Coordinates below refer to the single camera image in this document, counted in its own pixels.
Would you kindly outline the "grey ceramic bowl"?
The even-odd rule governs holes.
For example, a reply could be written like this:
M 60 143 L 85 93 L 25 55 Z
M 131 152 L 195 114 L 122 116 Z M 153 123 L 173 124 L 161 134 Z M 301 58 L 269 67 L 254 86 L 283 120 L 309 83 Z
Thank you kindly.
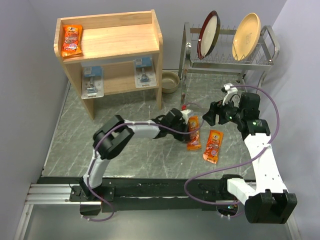
M 180 84 L 179 76 L 172 71 L 163 71 L 162 72 L 162 87 L 161 91 L 165 94 L 174 93 Z

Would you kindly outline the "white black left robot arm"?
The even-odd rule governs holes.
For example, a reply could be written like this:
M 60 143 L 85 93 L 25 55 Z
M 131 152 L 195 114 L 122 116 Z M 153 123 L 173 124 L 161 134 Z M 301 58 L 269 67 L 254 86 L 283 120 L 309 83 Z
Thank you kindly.
M 171 109 L 151 120 L 134 122 L 115 115 L 93 135 L 93 152 L 86 173 L 80 179 L 81 195 L 88 201 L 100 193 L 103 175 L 110 160 L 117 157 L 133 139 L 159 139 L 168 134 L 180 142 L 190 140 L 188 121 L 193 111 Z

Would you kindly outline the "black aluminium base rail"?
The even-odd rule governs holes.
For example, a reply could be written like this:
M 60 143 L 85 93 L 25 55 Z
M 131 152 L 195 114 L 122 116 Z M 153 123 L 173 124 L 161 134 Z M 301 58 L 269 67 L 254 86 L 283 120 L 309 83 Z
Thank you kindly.
M 99 187 L 89 190 L 78 178 L 42 177 L 28 192 L 29 205 L 77 204 L 81 216 L 91 222 L 110 219 L 119 211 L 202 210 L 218 211 L 229 218 L 243 213 L 248 222 L 284 224 L 298 200 L 280 185 L 259 186 L 236 174 L 220 179 L 104 178 Z

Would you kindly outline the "steel dish rack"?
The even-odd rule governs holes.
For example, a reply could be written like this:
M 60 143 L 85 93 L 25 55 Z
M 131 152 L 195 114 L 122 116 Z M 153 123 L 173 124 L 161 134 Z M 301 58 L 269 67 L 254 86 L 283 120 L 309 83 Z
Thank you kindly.
M 238 82 L 244 84 L 251 76 L 260 73 L 257 86 L 262 87 L 280 53 L 279 41 L 270 25 L 262 27 L 253 53 L 239 61 L 235 60 L 232 54 L 233 38 L 236 34 L 235 27 L 221 28 L 216 46 L 204 59 L 199 59 L 197 55 L 200 32 L 199 25 L 184 23 L 178 68 L 181 106 L 187 103 L 189 74 L 230 74 L 237 76 Z

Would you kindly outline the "orange razor pack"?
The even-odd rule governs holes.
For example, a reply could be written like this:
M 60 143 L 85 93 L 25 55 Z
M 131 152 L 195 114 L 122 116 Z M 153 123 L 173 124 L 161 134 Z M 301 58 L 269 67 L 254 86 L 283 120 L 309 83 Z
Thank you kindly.
M 81 37 L 83 32 L 82 25 L 64 25 L 64 40 L 61 47 L 61 56 L 63 58 L 80 55 Z
M 219 150 L 223 141 L 224 133 L 218 130 L 210 130 L 203 159 L 212 164 L 218 163 Z
M 200 126 L 199 118 L 197 115 L 191 116 L 188 120 L 188 130 L 190 132 L 195 131 Z M 188 151 L 195 151 L 201 149 L 202 145 L 200 142 L 200 132 L 199 130 L 190 134 L 190 140 L 187 143 L 187 150 Z

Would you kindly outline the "beige round plate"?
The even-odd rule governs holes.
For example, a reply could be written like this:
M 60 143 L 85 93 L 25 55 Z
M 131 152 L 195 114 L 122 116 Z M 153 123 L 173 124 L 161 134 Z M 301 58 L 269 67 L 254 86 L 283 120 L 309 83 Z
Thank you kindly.
M 245 60 L 256 48 L 261 33 L 261 20 L 251 12 L 239 24 L 232 42 L 232 55 L 236 61 Z

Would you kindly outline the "red rimmed white plate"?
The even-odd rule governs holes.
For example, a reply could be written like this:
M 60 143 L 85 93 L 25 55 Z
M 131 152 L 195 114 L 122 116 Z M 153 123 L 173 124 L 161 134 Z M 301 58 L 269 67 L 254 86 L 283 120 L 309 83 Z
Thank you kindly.
M 206 17 L 197 41 L 197 56 L 200 60 L 209 56 L 215 48 L 221 29 L 221 20 L 217 11 L 211 11 Z

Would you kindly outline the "blue blister razor pack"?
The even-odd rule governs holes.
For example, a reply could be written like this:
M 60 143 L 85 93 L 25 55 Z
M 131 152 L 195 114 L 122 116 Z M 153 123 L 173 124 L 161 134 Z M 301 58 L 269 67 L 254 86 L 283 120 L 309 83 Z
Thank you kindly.
M 136 88 L 157 86 L 153 60 L 151 57 L 141 57 L 134 60 L 134 78 Z
M 104 97 L 104 70 L 101 66 L 83 68 L 81 98 L 83 100 Z

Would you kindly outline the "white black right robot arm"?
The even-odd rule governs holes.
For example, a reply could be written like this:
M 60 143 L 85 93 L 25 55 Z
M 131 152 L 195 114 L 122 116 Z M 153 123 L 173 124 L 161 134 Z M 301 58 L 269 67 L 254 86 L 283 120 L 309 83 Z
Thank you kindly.
M 239 105 L 231 97 L 214 101 L 203 119 L 210 125 L 232 122 L 237 125 L 242 139 L 253 158 L 256 187 L 252 188 L 241 177 L 224 177 L 219 195 L 224 199 L 235 196 L 244 205 L 246 219 L 251 224 L 285 224 L 298 200 L 289 193 L 274 157 L 271 132 L 266 120 L 260 118 L 260 96 L 243 93 Z

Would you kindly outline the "wooden two-tier shelf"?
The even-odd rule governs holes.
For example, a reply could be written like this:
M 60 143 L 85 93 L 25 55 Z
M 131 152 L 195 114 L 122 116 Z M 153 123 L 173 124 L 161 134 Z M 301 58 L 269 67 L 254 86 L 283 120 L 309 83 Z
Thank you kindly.
M 81 25 L 81 56 L 63 58 L 64 25 Z M 156 104 L 162 107 L 163 35 L 155 10 L 58 18 L 54 53 L 78 96 L 82 94 L 82 63 L 150 55 Z

